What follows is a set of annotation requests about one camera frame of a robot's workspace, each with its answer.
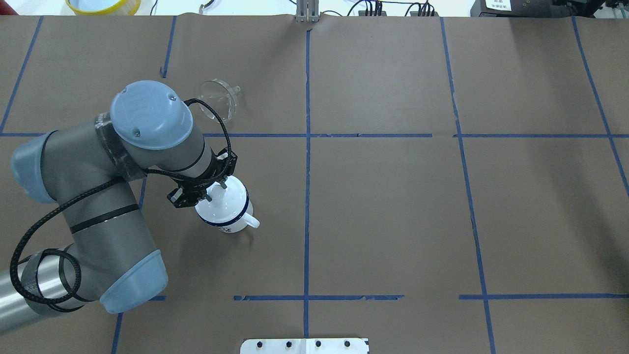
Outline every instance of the blue tape line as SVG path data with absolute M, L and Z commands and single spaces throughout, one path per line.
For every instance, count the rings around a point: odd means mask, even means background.
M 445 63 L 448 69 L 448 80 L 450 81 L 450 95 L 452 96 L 452 109 L 457 124 L 457 135 L 459 138 L 459 150 L 461 153 L 461 163 L 463 165 L 463 176 L 465 178 L 465 190 L 467 192 L 467 203 L 470 210 L 470 220 L 472 221 L 472 231 L 474 233 L 474 243 L 476 244 L 476 261 L 478 263 L 478 274 L 481 279 L 481 290 L 483 294 L 483 304 L 485 307 L 485 321 L 487 322 L 487 335 L 489 336 L 489 349 L 492 354 L 496 354 L 496 344 L 494 342 L 494 330 L 491 324 L 491 313 L 489 312 L 489 300 L 487 299 L 487 285 L 485 284 L 485 271 L 482 265 L 481 243 L 478 239 L 478 229 L 476 227 L 476 216 L 474 214 L 474 202 L 472 201 L 472 189 L 470 187 L 469 175 L 467 173 L 467 161 L 465 160 L 465 149 L 463 147 L 463 137 L 461 131 L 461 123 L 459 121 L 459 110 L 454 100 L 454 79 L 452 78 L 452 66 L 450 65 L 450 54 L 448 52 L 448 40 L 445 35 L 445 23 L 443 17 L 439 17 L 441 21 L 441 33 L 443 37 L 443 49 L 445 51 Z
M 114 340 L 111 344 L 111 354 L 116 354 L 118 351 L 118 340 L 120 339 L 120 329 L 122 327 L 122 318 L 124 315 L 124 312 L 118 314 L 118 318 L 116 320 L 116 330 L 114 331 Z
M 589 70 L 589 65 L 587 64 L 586 54 L 583 51 L 583 45 L 581 44 L 581 36 L 579 36 L 579 28 L 577 27 L 577 18 L 572 17 L 572 27 L 574 28 L 574 36 L 577 38 L 577 45 L 579 46 L 579 51 L 581 53 L 581 59 L 583 60 L 583 66 L 586 69 L 587 79 L 590 82 L 590 87 L 592 87 L 592 92 L 594 93 L 594 99 L 596 100 L 596 105 L 598 105 L 598 111 L 601 114 L 601 118 L 603 119 L 603 125 L 605 126 L 605 132 L 610 140 L 611 150 L 614 153 L 614 158 L 616 159 L 616 165 L 618 165 L 618 170 L 620 171 L 620 177 L 623 180 L 623 184 L 625 185 L 625 191 L 627 196 L 629 197 L 629 183 L 627 182 L 627 177 L 625 175 L 625 170 L 623 169 L 623 164 L 620 162 L 620 156 L 618 155 L 618 151 L 616 150 L 616 144 L 614 143 L 614 138 L 611 134 L 610 125 L 607 123 L 607 118 L 605 117 L 605 112 L 603 111 L 603 104 L 601 104 L 601 99 L 598 96 L 598 91 L 596 90 L 596 85 L 594 85 L 594 79 L 592 78 L 592 73 Z
M 607 134 L 462 134 L 464 138 L 608 138 Z
M 309 336 L 310 291 L 310 31 L 306 31 L 306 203 L 304 230 L 304 338 Z
M 482 300 L 483 295 L 459 295 L 459 300 Z M 629 299 L 629 294 L 490 294 L 489 300 L 533 300 L 533 299 Z
M 223 137 L 223 134 L 219 133 L 206 133 L 204 137 Z M 308 134 L 293 134 L 293 133 L 268 133 L 268 134 L 256 134 L 256 133 L 230 133 L 230 137 L 240 138 L 307 138 Z M 432 134 L 310 134 L 311 138 L 432 138 Z
M 177 23 L 177 16 L 172 17 L 172 24 L 170 25 L 170 38 L 168 39 L 168 49 L 166 50 L 166 60 L 164 66 L 159 68 L 159 73 L 162 77 L 166 77 L 168 72 L 168 63 L 170 61 L 170 50 L 172 49 L 172 38 L 175 36 L 175 24 Z
M 303 295 L 245 295 L 234 296 L 234 301 L 303 301 Z
M 225 135 L 219 133 L 203 134 L 204 137 L 224 137 Z M 256 133 L 230 133 L 230 137 L 235 138 L 305 138 L 306 134 L 283 134 L 283 133 L 269 133 L 269 134 L 256 134 Z
M 142 189 L 140 190 L 140 198 L 138 201 L 138 208 L 140 208 L 140 210 L 142 210 L 142 207 L 144 206 L 144 195 L 147 189 L 147 178 L 144 177 L 144 180 L 142 180 Z
M 403 297 L 404 295 L 310 295 L 309 299 L 313 301 L 396 301 Z
M 395 301 L 404 295 L 245 295 L 234 296 L 234 301 Z
M 0 137 L 40 137 L 46 133 L 1 133 Z
M 432 134 L 312 134 L 313 138 L 432 138 Z
M 15 100 L 15 95 L 18 93 L 19 83 L 22 81 L 24 70 L 26 70 L 28 59 L 31 57 L 31 52 L 33 51 L 33 47 L 35 46 L 35 40 L 37 40 L 37 35 L 39 34 L 39 30 L 42 27 L 42 22 L 43 22 L 43 16 L 40 16 L 40 19 L 37 22 L 37 27 L 35 27 L 35 32 L 33 33 L 33 38 L 31 38 L 31 44 L 28 46 L 28 50 L 26 51 L 26 57 L 24 57 L 22 68 L 19 70 L 18 79 L 15 80 L 15 86 L 13 86 L 13 92 L 11 93 L 11 97 L 9 98 L 9 103 L 7 104 L 6 110 L 4 111 L 2 123 L 0 123 L 0 134 L 4 131 L 6 120 L 9 118 L 9 112 L 11 112 L 11 106 L 13 105 L 13 100 Z

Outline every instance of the metal bracket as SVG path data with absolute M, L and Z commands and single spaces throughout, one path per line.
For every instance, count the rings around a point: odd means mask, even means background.
M 240 354 L 369 354 L 369 340 L 363 338 L 311 338 L 246 340 Z
M 297 22 L 319 22 L 319 0 L 296 0 Z

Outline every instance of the black cable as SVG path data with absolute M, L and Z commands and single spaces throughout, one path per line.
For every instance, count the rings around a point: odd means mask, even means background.
M 223 129 L 223 134 L 225 135 L 225 140 L 227 141 L 227 148 L 226 148 L 227 157 L 226 158 L 230 159 L 231 158 L 231 142 L 230 142 L 230 137 L 227 134 L 227 129 L 225 128 L 225 123 L 223 122 L 223 119 L 221 119 L 221 117 L 218 115 L 216 111 L 214 111 L 212 107 L 210 107 L 207 103 L 197 98 L 191 98 L 190 100 L 184 101 L 184 103 L 186 104 L 186 106 L 190 106 L 193 103 L 199 103 L 200 105 L 203 105 L 205 108 L 209 109 L 210 112 L 212 112 L 212 114 L 216 117 L 218 122 L 221 124 L 221 128 Z M 192 178 L 192 177 L 184 176 L 182 174 L 177 174 L 177 173 L 168 172 L 168 171 L 161 171 L 159 169 L 145 169 L 144 172 L 147 174 L 149 173 L 162 174 L 164 176 L 171 177 L 175 180 L 195 182 L 195 183 L 199 183 L 197 186 L 205 187 L 223 178 L 225 173 L 227 172 L 228 167 L 229 167 L 229 164 L 225 163 L 225 165 L 223 166 L 223 170 L 217 176 L 214 176 L 208 179 Z M 34 235 L 35 231 L 37 231 L 43 224 L 48 222 L 50 219 L 52 219 L 59 213 L 63 212 L 65 209 L 78 203 L 79 201 L 93 194 L 96 194 L 100 191 L 103 191 L 117 183 L 121 183 L 124 181 L 125 179 L 119 176 L 112 179 L 111 181 L 105 182 L 102 185 L 96 186 L 94 188 L 91 188 L 90 190 L 87 190 L 77 195 L 76 197 L 70 199 L 69 201 L 59 205 L 53 211 L 49 212 L 44 217 L 39 219 L 26 231 L 26 233 L 24 233 L 24 236 L 22 236 L 22 238 L 19 240 L 17 247 L 15 247 L 15 251 L 13 251 L 11 262 L 9 264 L 9 277 L 11 279 L 11 284 L 13 284 L 13 288 L 15 288 L 15 291 L 17 291 L 20 295 L 22 295 L 27 300 L 37 302 L 39 304 L 45 304 L 45 305 L 60 304 L 66 300 L 69 300 L 74 295 L 76 295 L 76 293 L 79 291 L 79 287 L 81 286 L 81 266 L 79 264 L 79 261 L 77 261 L 77 259 L 74 256 L 72 256 L 70 253 L 66 251 L 61 251 L 59 249 L 45 249 L 44 251 L 42 251 L 41 259 L 43 259 L 46 256 L 56 255 L 70 261 L 70 264 L 72 264 L 72 267 L 74 268 L 74 285 L 72 286 L 71 290 L 67 294 L 61 297 L 56 297 L 56 298 L 48 298 L 48 297 L 35 295 L 24 288 L 24 286 L 22 285 L 19 279 L 18 265 L 20 263 L 23 263 L 25 260 L 20 261 L 19 258 L 21 257 L 22 252 L 24 251 L 24 248 L 28 244 L 28 241 L 31 239 L 31 237 Z
M 31 292 L 29 292 L 27 289 L 24 288 L 24 286 L 22 285 L 22 282 L 19 280 L 19 275 L 18 275 L 18 264 L 19 264 L 19 257 L 22 255 L 22 252 L 24 251 L 24 248 L 26 247 L 26 244 L 28 243 L 28 241 L 31 239 L 31 237 L 33 236 L 33 234 L 35 233 L 35 231 L 37 231 L 37 229 L 39 229 L 43 224 L 45 224 L 46 222 L 48 222 L 50 219 L 52 219 L 53 217 L 55 217 L 56 215 L 58 215 L 59 213 L 63 212 L 65 209 L 73 206 L 74 204 L 76 204 L 77 202 L 93 195 L 96 194 L 100 191 L 103 191 L 117 183 L 121 183 L 124 182 L 125 180 L 122 177 L 116 177 L 113 180 L 109 181 L 109 182 L 105 182 L 102 185 L 96 186 L 90 190 L 87 190 L 79 195 L 77 195 L 76 197 L 70 199 L 69 201 L 59 205 L 55 210 L 49 212 L 48 214 L 46 214 L 44 217 L 42 217 L 41 219 L 39 219 L 37 222 L 35 222 L 24 234 L 24 236 L 22 236 L 22 238 L 19 240 L 17 247 L 15 247 L 15 251 L 13 251 L 13 255 L 11 257 L 11 262 L 9 264 L 9 277 L 11 278 L 11 284 L 13 284 L 13 288 L 15 288 L 15 291 L 17 291 L 20 295 L 22 295 L 25 299 L 33 301 L 33 302 L 37 302 L 39 304 L 45 304 L 45 305 L 54 305 L 54 304 L 60 304 L 66 300 L 69 300 L 71 297 L 73 297 L 74 295 L 76 295 L 77 291 L 79 291 L 79 287 L 81 285 L 81 266 L 79 265 L 79 262 L 77 261 L 76 258 L 74 258 L 74 256 L 72 256 L 70 253 L 66 252 L 66 251 L 61 251 L 59 249 L 46 249 L 42 252 L 42 259 L 46 256 L 50 256 L 52 254 L 54 254 L 55 256 L 59 256 L 62 258 L 67 259 L 68 261 L 70 261 L 70 263 L 72 264 L 72 266 L 74 267 L 74 285 L 72 286 L 72 289 L 65 294 L 64 296 L 61 297 L 56 297 L 56 298 L 47 298 L 47 297 L 42 297 L 39 295 L 35 295 Z
M 339 16 L 343 16 L 342 14 L 337 13 L 336 11 L 333 11 L 333 10 L 326 10 L 326 11 L 324 11 L 324 12 L 322 12 L 322 13 L 335 13 L 335 14 L 337 14 L 337 15 L 339 15 Z
M 424 3 L 424 5 L 421 7 L 421 11 L 420 13 L 417 14 L 417 16 L 421 16 L 421 17 L 425 17 L 426 16 L 426 8 L 429 6 L 430 4 L 428 4 L 428 1 Z
M 229 134 L 227 134 L 227 128 L 225 128 L 225 123 L 223 122 L 223 119 L 218 115 L 218 113 L 214 111 L 214 109 L 210 107 L 209 104 L 197 98 L 191 98 L 190 100 L 184 101 L 184 103 L 186 104 L 186 106 L 190 106 L 193 103 L 199 103 L 200 105 L 207 108 L 214 115 L 214 117 L 216 117 L 216 120 L 221 124 L 221 128 L 223 129 L 223 135 L 225 135 L 225 140 L 227 141 L 227 148 L 226 148 L 227 158 L 228 159 L 231 158 L 230 136 Z M 222 179 L 225 173 L 227 172 L 228 167 L 229 167 L 229 164 L 225 163 L 225 165 L 223 166 L 223 170 L 218 175 L 211 178 L 194 178 L 194 177 L 184 176 L 183 174 L 173 173 L 170 171 L 162 171 L 161 169 L 150 169 L 150 168 L 144 169 L 144 173 L 161 174 L 162 176 L 168 176 L 172 178 L 173 180 L 198 183 L 198 185 L 196 185 L 195 187 L 204 187 L 204 186 L 210 186 L 214 182 L 217 182 L 220 179 Z
M 153 16 L 153 9 L 155 9 L 155 7 L 157 5 L 157 1 L 159 1 L 159 0 L 155 0 L 155 4 L 153 4 L 153 7 L 151 8 L 151 12 L 148 13 L 149 16 Z
M 406 13 L 404 14 L 404 17 L 408 16 L 408 13 L 411 12 L 411 8 L 413 6 L 417 5 L 417 7 L 419 8 L 417 11 L 419 12 L 421 10 L 421 4 L 420 3 L 412 3 L 410 6 L 408 6 L 408 9 L 406 9 Z
M 399 1 L 381 1 L 381 3 L 386 3 L 386 4 L 405 4 L 405 5 L 413 4 L 413 3 L 402 3 L 402 2 L 399 2 Z
M 365 15 L 366 15 L 366 16 L 371 16 L 371 14 L 373 13 L 373 10 L 374 10 L 374 9 L 373 9 L 373 7 L 372 7 L 373 5 L 372 5 L 371 1 L 369 1 L 369 0 L 359 0 L 359 1 L 355 2 L 355 3 L 354 3 L 354 5 L 352 5 L 352 7 L 350 8 L 350 11 L 347 11 L 347 16 L 351 15 L 351 14 L 352 14 L 352 10 L 353 10 L 353 9 L 354 9 L 354 8 L 355 8 L 358 4 L 360 4 L 360 3 L 362 3 L 362 2 L 365 2 L 365 3 L 369 4 L 369 13 L 367 12 L 367 5 L 365 5 Z
M 215 0 L 209 0 L 207 4 L 203 5 L 204 9 L 207 9 L 210 5 L 212 5 L 215 2 Z

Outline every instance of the clear funnel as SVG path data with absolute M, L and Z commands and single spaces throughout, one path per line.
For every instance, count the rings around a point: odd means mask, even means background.
M 200 85 L 198 97 L 209 104 L 226 123 L 231 121 L 238 111 L 239 94 L 239 86 L 230 86 L 223 80 L 214 79 Z M 207 108 L 201 106 L 201 110 L 208 118 L 218 123 L 216 117 Z

